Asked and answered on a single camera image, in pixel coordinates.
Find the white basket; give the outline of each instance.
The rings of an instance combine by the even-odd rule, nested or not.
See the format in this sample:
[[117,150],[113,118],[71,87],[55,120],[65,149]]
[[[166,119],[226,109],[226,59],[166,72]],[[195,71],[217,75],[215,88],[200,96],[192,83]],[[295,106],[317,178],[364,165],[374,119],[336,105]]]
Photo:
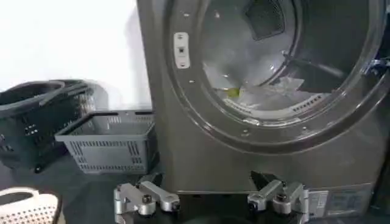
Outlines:
[[52,194],[40,194],[28,187],[13,187],[0,191],[8,194],[28,193],[31,198],[0,205],[0,224],[65,224],[60,200]]

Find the stainless steel panel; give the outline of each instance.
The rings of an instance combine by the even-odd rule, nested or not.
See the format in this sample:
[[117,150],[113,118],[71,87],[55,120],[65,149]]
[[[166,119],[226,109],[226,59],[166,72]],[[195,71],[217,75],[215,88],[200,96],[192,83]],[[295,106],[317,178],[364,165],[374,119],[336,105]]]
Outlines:
[[[320,5],[331,7],[329,2],[335,3],[311,2],[317,4],[313,5],[314,12]],[[340,46],[325,44],[321,54],[312,57],[326,64],[331,64],[327,60],[332,57],[338,58],[335,63],[347,60],[344,65],[348,66],[337,67],[351,75],[331,99],[310,111],[309,118],[305,114],[294,124],[254,127],[244,123],[245,117],[227,108],[210,91],[198,32],[209,1],[139,0],[165,188],[179,192],[251,192],[256,190],[250,180],[250,171],[254,170],[299,181],[311,189],[329,191],[330,195],[361,189],[364,200],[356,213],[364,212],[386,151],[390,124],[386,107],[390,103],[380,103],[389,89],[388,75],[361,75],[369,63],[367,59],[374,58],[380,47],[377,41],[382,39],[385,1],[362,2],[380,13],[370,13],[371,26],[363,50],[346,46],[361,53],[355,58],[346,57]],[[336,24],[337,20],[331,18],[331,22]],[[343,35],[312,31],[314,37],[342,39],[346,43]],[[188,69],[176,69],[172,53],[175,32],[189,33]],[[306,41],[316,41],[313,38],[308,35]],[[357,41],[350,35],[349,40]],[[312,56],[305,46],[297,54]]]

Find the laundry basket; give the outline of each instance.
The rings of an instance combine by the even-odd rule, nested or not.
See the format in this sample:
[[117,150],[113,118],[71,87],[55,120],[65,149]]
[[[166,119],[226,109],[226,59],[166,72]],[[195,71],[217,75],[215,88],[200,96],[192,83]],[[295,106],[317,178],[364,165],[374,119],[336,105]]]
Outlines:
[[66,152],[54,134],[93,109],[92,89],[79,80],[29,82],[0,93],[0,160],[40,172]]
[[92,112],[55,135],[84,173],[147,174],[157,159],[150,111]]
[[40,194],[39,191],[28,187],[13,187],[0,191],[0,197],[26,193],[31,197],[0,205],[0,223],[65,224],[61,199],[53,194]]

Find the white wall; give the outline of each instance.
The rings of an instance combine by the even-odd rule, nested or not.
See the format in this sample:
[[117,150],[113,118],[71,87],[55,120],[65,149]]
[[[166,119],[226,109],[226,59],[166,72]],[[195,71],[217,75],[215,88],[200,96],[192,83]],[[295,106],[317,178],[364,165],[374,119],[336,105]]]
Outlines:
[[109,109],[150,108],[135,0],[0,0],[0,91],[87,79]]

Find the gray plastic basket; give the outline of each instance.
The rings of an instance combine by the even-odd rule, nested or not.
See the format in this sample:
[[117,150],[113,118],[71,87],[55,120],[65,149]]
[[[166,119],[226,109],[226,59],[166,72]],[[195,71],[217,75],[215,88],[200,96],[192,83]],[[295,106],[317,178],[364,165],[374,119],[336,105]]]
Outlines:
[[147,174],[157,154],[150,111],[93,112],[55,135],[84,173]]

